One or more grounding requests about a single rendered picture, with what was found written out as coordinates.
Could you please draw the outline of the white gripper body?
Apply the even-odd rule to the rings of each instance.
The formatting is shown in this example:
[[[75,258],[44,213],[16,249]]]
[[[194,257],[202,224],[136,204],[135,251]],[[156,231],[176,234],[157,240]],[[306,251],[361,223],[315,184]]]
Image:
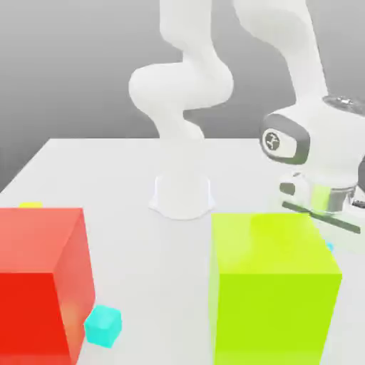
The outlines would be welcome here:
[[[330,215],[312,212],[287,201],[282,203],[282,207],[307,213],[326,242],[339,249],[365,255],[365,208],[345,204],[342,212]]]

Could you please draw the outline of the small cyan cube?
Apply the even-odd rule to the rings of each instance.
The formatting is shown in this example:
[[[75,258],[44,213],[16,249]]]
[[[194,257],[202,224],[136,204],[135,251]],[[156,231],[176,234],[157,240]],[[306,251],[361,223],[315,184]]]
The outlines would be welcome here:
[[[97,304],[84,322],[86,340],[110,349],[120,335],[122,326],[120,310]]]

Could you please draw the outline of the large lime green box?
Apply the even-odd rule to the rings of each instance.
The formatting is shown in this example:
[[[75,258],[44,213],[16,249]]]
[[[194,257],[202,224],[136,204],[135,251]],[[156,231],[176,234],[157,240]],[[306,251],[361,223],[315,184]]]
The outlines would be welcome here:
[[[311,217],[211,218],[212,365],[319,365],[342,273]]]

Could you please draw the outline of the large red box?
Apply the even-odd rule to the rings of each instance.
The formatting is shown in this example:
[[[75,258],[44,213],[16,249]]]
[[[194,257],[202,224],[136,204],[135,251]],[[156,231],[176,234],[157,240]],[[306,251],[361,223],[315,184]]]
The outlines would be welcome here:
[[[76,365],[95,298],[81,208],[0,208],[0,365]]]

